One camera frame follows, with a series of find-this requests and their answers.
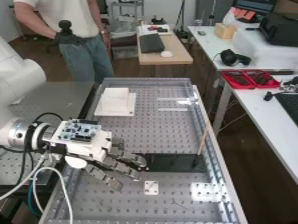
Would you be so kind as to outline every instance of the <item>black glove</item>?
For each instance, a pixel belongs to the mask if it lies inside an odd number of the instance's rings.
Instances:
[[[61,35],[61,33],[57,33],[54,36],[54,43],[55,44],[74,44],[81,45],[85,44],[86,40],[73,34],[70,35]]]

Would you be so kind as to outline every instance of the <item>circuit board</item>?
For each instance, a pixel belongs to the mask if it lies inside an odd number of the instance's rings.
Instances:
[[[58,139],[63,141],[90,142],[99,130],[101,125],[94,121],[69,120],[65,123]]]

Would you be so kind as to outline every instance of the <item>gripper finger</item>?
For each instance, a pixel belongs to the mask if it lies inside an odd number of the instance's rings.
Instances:
[[[107,175],[99,168],[94,165],[87,164],[85,167],[85,171],[93,176],[95,179],[101,180],[106,186],[109,186],[114,191],[121,191],[122,183],[114,179],[110,175]]]

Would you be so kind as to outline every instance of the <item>small white block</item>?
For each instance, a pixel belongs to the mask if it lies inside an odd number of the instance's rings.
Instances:
[[[158,195],[158,181],[145,181],[143,183],[143,194]]]

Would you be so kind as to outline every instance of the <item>black rectangular object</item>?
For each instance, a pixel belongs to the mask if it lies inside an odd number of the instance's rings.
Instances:
[[[78,120],[78,123],[81,123],[81,124],[93,124],[93,125],[97,125],[98,124],[97,121],[90,121],[90,120],[83,120],[83,119],[79,119]]]
[[[141,155],[146,159],[147,172],[186,172],[204,173],[204,162],[202,155],[195,154],[155,154]]]
[[[279,93],[275,95],[275,97],[298,126],[298,94]]]
[[[260,22],[259,31],[270,44],[298,47],[298,14],[270,13]]]
[[[162,52],[165,45],[158,34],[149,34],[139,37],[139,46],[142,53]]]

